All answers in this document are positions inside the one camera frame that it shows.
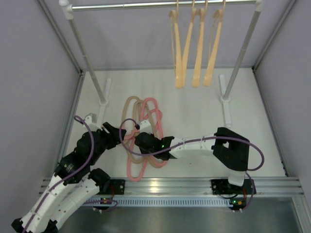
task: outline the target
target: wooden hanger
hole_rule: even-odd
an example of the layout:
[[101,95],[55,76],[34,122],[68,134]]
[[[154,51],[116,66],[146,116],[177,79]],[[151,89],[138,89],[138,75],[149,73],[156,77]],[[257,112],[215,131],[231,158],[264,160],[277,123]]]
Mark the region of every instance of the wooden hanger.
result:
[[[172,49],[173,49],[173,62],[175,70],[175,87],[182,88],[183,82],[183,70],[182,70],[182,58],[181,58],[181,48],[180,48],[180,37],[179,37],[179,27],[178,27],[178,14],[179,14],[179,1],[177,0],[177,11],[171,10],[169,17],[171,18],[171,31],[172,31]],[[176,45],[176,57],[174,52],[174,39],[173,39],[173,27],[175,32],[175,45]]]
[[192,86],[199,87],[200,85],[200,75],[201,75],[201,65],[202,65],[202,55],[203,55],[203,40],[204,40],[204,22],[205,16],[207,14],[207,3],[208,0],[205,0],[205,8],[200,8],[197,10],[197,15],[200,16],[200,34],[198,49],[196,54],[196,60],[194,65],[194,73],[192,79]]
[[195,0],[192,1],[191,20],[190,20],[190,25],[189,25],[189,29],[188,29],[188,34],[187,34],[187,39],[186,39],[184,53],[183,53],[183,59],[182,59],[182,64],[183,64],[183,86],[185,85],[185,82],[186,82],[187,64],[188,64],[188,57],[189,57],[189,49],[190,49],[191,35],[192,35],[192,29],[193,29],[193,22],[194,22],[194,17],[197,15],[196,14],[196,12],[197,12],[196,8],[194,8],[194,3],[195,3]]
[[[204,86],[210,86],[212,83],[213,71],[214,71],[214,67],[216,63],[217,51],[218,51],[220,35],[221,35],[222,25],[223,25],[223,18],[224,18],[224,12],[225,12],[225,0],[223,1],[223,3],[224,3],[223,8],[218,9],[214,13],[214,16],[213,16],[214,23],[213,23],[212,32],[211,32],[210,41],[209,41],[208,64],[207,64],[207,69],[206,69],[206,73],[205,73],[205,77],[203,81]],[[210,53],[212,34],[214,31],[214,27],[215,27],[215,23],[217,19],[219,19],[218,26],[217,26],[217,32],[215,36],[213,50]]]

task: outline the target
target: metal pole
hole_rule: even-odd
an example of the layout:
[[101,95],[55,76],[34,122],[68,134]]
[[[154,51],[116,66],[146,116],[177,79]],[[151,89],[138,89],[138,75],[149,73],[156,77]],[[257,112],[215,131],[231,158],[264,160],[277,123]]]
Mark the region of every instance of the metal pole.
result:
[[81,50],[83,59],[84,59],[84,61],[86,63],[86,66],[87,66],[87,68],[89,70],[89,73],[91,75],[92,81],[94,83],[94,86],[96,88],[97,94],[98,94],[99,99],[100,99],[100,103],[104,104],[106,102],[106,100],[104,98],[101,86],[98,83],[98,80],[97,80],[96,74],[94,72],[93,66],[91,64],[91,61],[89,60],[89,57],[88,57],[88,55],[86,53],[86,49],[84,47],[84,44],[82,43],[82,39],[81,39],[81,36],[79,34],[79,31],[78,31],[78,28],[77,28],[77,25],[76,25],[74,19],[70,19],[69,20],[69,24],[70,24],[71,29],[73,31],[74,37],[76,38],[76,40],[78,42],[78,45],[79,45],[79,48]]
[[[226,0],[226,4],[255,4],[258,0]],[[209,5],[222,5],[223,0],[209,0]],[[195,1],[195,6],[205,5],[205,0]],[[179,6],[192,6],[192,1],[179,1]],[[124,3],[112,5],[91,5],[72,6],[72,11],[95,11],[95,10],[115,10],[115,9],[136,9],[155,7],[176,7],[176,1],[167,2],[145,2],[145,3]]]
[[101,86],[98,83],[98,80],[97,80],[96,74],[94,72],[93,66],[91,64],[91,61],[90,61],[88,55],[87,55],[87,52],[86,52],[86,49],[85,49],[84,44],[82,42],[82,38],[80,36],[79,30],[78,30],[77,25],[74,21],[71,5],[69,5],[68,0],[59,0],[59,5],[62,7],[63,12],[65,14],[65,17],[69,21],[69,24],[70,24],[71,29],[73,31],[74,37],[76,38],[76,41],[78,42],[78,45],[79,45],[80,51],[82,53],[83,59],[86,63],[86,66],[89,70],[92,81],[94,83],[94,86],[96,88],[97,94],[99,96],[100,105],[105,105],[107,103],[107,101],[105,100]]
[[254,12],[252,21],[251,21],[251,23],[250,23],[250,25],[248,27],[248,30],[247,30],[244,42],[242,44],[242,48],[240,50],[239,56],[238,56],[237,61],[235,63],[234,69],[232,71],[232,74],[231,74],[231,77],[230,77],[227,89],[225,91],[225,94],[224,94],[224,96],[222,96],[223,100],[228,100],[229,99],[229,94],[230,94],[230,91],[232,89],[233,83],[234,83],[234,81],[235,81],[235,79],[237,77],[237,74],[238,74],[239,69],[241,67],[241,63],[242,63],[242,60],[244,58],[247,46],[249,44],[249,41],[251,40],[251,37],[252,37],[252,34],[254,32],[255,26],[257,24],[258,18],[259,18],[260,14],[261,14],[262,7],[259,8],[260,11],[257,11],[257,9],[258,9],[258,7],[256,8],[256,11]]

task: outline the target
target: white stand foot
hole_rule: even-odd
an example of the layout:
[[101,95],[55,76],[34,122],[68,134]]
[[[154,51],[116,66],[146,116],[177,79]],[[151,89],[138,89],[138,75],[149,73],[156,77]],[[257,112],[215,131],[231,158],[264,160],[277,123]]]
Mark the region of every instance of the white stand foot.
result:
[[231,113],[230,113],[230,106],[229,106],[230,97],[227,100],[225,100],[223,98],[223,96],[225,94],[225,90],[227,88],[227,84],[225,83],[225,75],[224,74],[219,75],[219,82],[220,82],[220,90],[222,93],[220,100],[223,104],[223,115],[224,115],[225,127],[231,128],[232,121],[231,121]]
[[109,104],[108,98],[109,98],[110,88],[111,88],[111,78],[108,78],[106,80],[105,89],[104,89],[104,98],[106,100],[106,103],[100,104],[101,107],[99,109],[98,118],[97,118],[97,125],[99,126],[101,126],[104,122],[105,111]]

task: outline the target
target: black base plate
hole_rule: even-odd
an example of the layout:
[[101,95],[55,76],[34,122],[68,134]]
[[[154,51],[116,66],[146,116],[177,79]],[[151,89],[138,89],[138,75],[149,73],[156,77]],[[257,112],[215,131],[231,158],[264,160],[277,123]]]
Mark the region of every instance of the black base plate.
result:
[[252,194],[252,182],[249,179],[244,180],[242,187],[229,184],[228,179],[211,180],[211,184],[214,195],[243,195],[243,189],[248,195]]
[[111,179],[109,187],[99,195],[124,195],[125,180]]

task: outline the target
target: hanging rod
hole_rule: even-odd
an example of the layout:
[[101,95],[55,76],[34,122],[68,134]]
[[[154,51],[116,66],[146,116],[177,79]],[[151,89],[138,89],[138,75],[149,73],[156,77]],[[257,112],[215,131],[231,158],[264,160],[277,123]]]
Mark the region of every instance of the hanging rod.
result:
[[[226,0],[226,4],[255,4],[262,0]],[[195,5],[204,5],[205,1],[196,1]],[[209,0],[209,5],[222,5],[223,0]],[[179,6],[192,6],[192,1],[179,1]],[[73,11],[95,11],[95,10],[115,10],[115,9],[136,9],[136,8],[156,8],[156,7],[176,7],[175,1],[145,2],[145,3],[125,3],[113,5],[92,5],[92,6],[72,6]]]

